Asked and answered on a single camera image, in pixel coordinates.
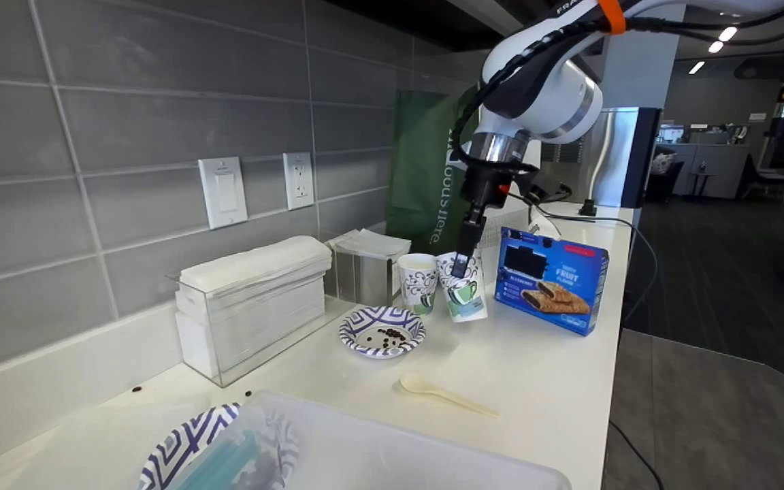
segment backsplash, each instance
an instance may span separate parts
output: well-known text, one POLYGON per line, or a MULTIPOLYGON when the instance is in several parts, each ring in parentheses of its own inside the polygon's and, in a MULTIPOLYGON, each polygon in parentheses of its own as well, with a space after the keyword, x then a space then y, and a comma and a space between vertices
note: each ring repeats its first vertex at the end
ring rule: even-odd
POLYGON ((0 361, 172 300, 177 273, 385 220, 397 91, 475 63, 324 0, 0 0, 0 361), (280 153, 314 153, 287 210, 280 153), (208 228, 197 159, 242 159, 208 228))

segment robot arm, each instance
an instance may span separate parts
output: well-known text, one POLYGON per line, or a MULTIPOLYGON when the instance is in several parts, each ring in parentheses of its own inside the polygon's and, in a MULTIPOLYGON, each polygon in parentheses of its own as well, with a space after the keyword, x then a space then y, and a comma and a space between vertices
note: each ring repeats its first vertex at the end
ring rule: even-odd
POLYGON ((468 163, 464 197, 472 205, 460 228, 460 262, 453 276, 464 278, 484 228, 484 210, 505 208, 513 180, 526 183, 536 168, 524 167, 528 140, 554 145, 578 141, 603 114, 604 96, 569 57, 604 39, 613 3, 627 18, 653 5, 688 3, 714 12, 775 12, 784 0, 548 0, 562 5, 554 16, 505 39, 484 59, 479 125, 468 153, 453 153, 468 163))

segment white counter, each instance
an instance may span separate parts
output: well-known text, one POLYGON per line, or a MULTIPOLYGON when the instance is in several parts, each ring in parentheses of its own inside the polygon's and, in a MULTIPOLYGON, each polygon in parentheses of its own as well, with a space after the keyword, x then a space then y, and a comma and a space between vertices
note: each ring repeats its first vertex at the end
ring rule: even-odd
POLYGON ((551 465, 563 472, 575 490, 597 490, 604 468, 628 228, 563 220, 558 228, 566 239, 609 250, 600 321, 589 337, 491 303, 491 321, 453 325, 437 314, 424 321, 428 342, 415 353, 400 361, 368 361, 345 352, 339 337, 341 317, 355 304, 329 300, 329 314, 321 318, 328 326, 228 390, 177 364, 141 383, 141 393, 68 416, 57 429, 2 454, 0 487, 133 487, 147 453, 183 420, 217 404, 245 401, 249 390, 272 390, 551 465), (403 372, 424 372, 499 415, 472 415, 393 393, 403 372))

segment small container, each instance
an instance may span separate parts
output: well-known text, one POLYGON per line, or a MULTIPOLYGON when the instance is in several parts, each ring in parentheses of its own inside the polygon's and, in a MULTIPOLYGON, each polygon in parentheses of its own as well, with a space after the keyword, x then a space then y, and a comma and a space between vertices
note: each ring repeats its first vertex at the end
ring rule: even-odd
POLYGON ((377 233, 370 228, 356 228, 329 239, 334 254, 333 276, 328 289, 333 297, 360 303, 360 304, 390 304, 397 281, 394 281, 394 257, 411 250, 408 239, 377 233))
POLYGON ((223 257, 179 273, 183 361, 226 387, 302 340, 324 314, 333 250, 314 238, 223 257))

